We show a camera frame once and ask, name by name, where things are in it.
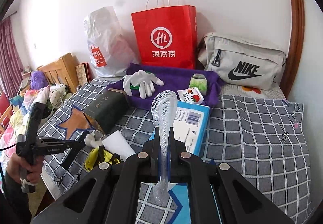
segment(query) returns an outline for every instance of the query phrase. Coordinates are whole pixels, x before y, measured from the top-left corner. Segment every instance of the silver bolt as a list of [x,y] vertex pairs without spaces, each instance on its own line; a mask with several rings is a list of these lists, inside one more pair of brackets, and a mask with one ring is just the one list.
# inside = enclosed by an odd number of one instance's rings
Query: silver bolt
[[188,153],[188,152],[183,152],[183,153],[181,153],[181,154],[180,154],[180,156],[181,156],[182,158],[190,158],[190,157],[191,157],[191,154],[190,154],[190,153]]
[[148,156],[148,154],[146,152],[140,152],[138,153],[138,157],[139,158],[146,158]]
[[102,162],[99,164],[99,169],[105,170],[109,167],[109,163],[107,162]]
[[221,170],[225,170],[225,171],[227,171],[227,170],[229,170],[229,168],[230,168],[230,166],[229,166],[229,164],[227,164],[227,163],[221,163],[221,164],[220,164],[220,169],[221,169]]

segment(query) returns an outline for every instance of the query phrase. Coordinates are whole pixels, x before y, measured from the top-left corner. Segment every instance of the zipper pull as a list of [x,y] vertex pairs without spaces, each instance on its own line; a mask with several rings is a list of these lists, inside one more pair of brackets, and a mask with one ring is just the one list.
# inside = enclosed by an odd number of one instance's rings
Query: zipper pull
[[218,50],[217,55],[214,57],[214,60],[212,61],[212,65],[219,67],[220,66],[220,55],[222,50]]

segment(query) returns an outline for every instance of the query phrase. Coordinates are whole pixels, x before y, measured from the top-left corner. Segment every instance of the checkered tablecloth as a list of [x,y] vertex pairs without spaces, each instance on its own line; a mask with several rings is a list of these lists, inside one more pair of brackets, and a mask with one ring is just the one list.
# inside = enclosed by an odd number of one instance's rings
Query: checkered tablecloth
[[[96,78],[85,84],[38,134],[63,139],[64,130],[55,125],[68,118],[73,105],[80,109],[88,106],[109,83]],[[302,104],[222,95],[210,111],[200,157],[207,163],[212,159],[229,163],[295,223],[303,223],[310,213],[310,165],[302,120]],[[130,108],[108,135],[120,130],[134,151],[140,152],[154,128],[151,112]],[[80,135],[76,132],[71,139]],[[102,140],[107,135],[96,131],[95,137]],[[62,194],[87,174],[82,165],[90,150],[85,147],[78,154],[69,172],[59,165],[67,151],[45,157],[45,169]],[[180,210],[177,199],[169,196],[158,205],[152,187],[141,185],[137,223],[168,223]]]

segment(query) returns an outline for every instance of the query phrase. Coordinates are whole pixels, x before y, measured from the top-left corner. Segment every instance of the gift box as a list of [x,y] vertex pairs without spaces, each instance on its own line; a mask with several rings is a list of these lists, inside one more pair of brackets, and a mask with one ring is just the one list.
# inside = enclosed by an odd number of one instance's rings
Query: gift box
[[127,94],[111,88],[92,101],[83,114],[96,130],[108,134],[128,109]]

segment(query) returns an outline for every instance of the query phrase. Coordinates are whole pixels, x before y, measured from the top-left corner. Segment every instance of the person's arm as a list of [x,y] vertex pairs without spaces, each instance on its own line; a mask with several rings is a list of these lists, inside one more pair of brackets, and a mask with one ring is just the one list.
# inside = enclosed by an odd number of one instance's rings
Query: person's arm
[[40,179],[43,161],[43,157],[38,157],[36,158],[36,164],[31,166],[24,158],[21,158],[17,156],[16,153],[14,153],[11,156],[6,168],[6,175],[4,177],[4,181],[7,187],[6,199],[16,215],[24,224],[30,223],[31,213],[29,211],[28,205],[28,194],[25,194],[21,191],[19,168],[24,167],[29,172],[31,172],[27,175],[27,179],[30,183],[36,184]]

